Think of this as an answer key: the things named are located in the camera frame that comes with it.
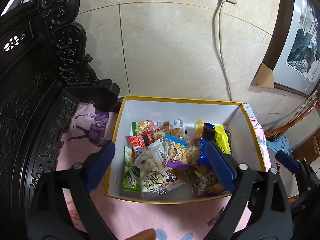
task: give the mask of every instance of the white power cable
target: white power cable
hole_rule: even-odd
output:
[[[227,0],[222,0],[220,12],[219,12],[219,22],[218,22],[218,25],[219,25],[219,46],[220,46],[220,55],[219,56],[220,56],[220,60],[221,60],[221,64],[222,64],[222,72],[223,72],[222,74],[223,74],[224,80],[226,82],[227,94],[228,94],[229,100],[232,101],[231,88],[230,88],[230,84],[229,84],[229,80],[228,80],[228,76],[227,76],[226,63],[224,61],[223,50],[222,50],[222,30],[221,30],[222,23],[221,23],[221,19],[222,19],[222,13],[223,13],[223,9],[226,4],[226,1]]]

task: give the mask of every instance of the yellow-edged cardboard box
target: yellow-edged cardboard box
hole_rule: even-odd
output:
[[[203,99],[158,98],[125,96],[122,102],[113,142],[116,154],[105,176],[104,195],[134,202],[179,204],[198,202],[230,196],[224,192],[219,196],[195,199],[187,183],[163,194],[156,199],[143,201],[141,192],[122,190],[124,176],[124,146],[128,146],[126,136],[132,135],[132,122],[150,119],[153,122],[183,118],[189,136],[195,133],[194,123],[198,119],[211,124],[223,124],[231,132],[233,157],[238,163],[246,163],[251,169],[266,171],[260,146],[249,115],[243,103]]]

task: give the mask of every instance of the red wrapper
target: red wrapper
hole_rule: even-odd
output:
[[[139,156],[142,153],[142,149],[152,143],[152,132],[146,131],[140,135],[126,136],[126,138],[131,142],[135,155]]]

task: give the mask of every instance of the framed picture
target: framed picture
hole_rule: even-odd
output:
[[[276,35],[264,59],[275,87],[310,96],[320,84],[320,11],[315,2],[280,0]]]

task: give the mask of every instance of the silver bolt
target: silver bolt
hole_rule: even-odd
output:
[[[270,171],[271,173],[273,173],[273,174],[277,174],[277,173],[278,173],[278,170],[277,170],[276,168],[274,168],[274,167],[270,168],[269,171]]]
[[[45,167],[43,173],[49,173],[51,171],[50,167]]]
[[[248,165],[245,163],[240,163],[239,164],[239,168],[243,171],[246,171],[248,169]]]
[[[81,169],[81,168],[82,168],[82,163],[75,163],[75,164],[73,164],[73,168],[74,168],[75,170]]]

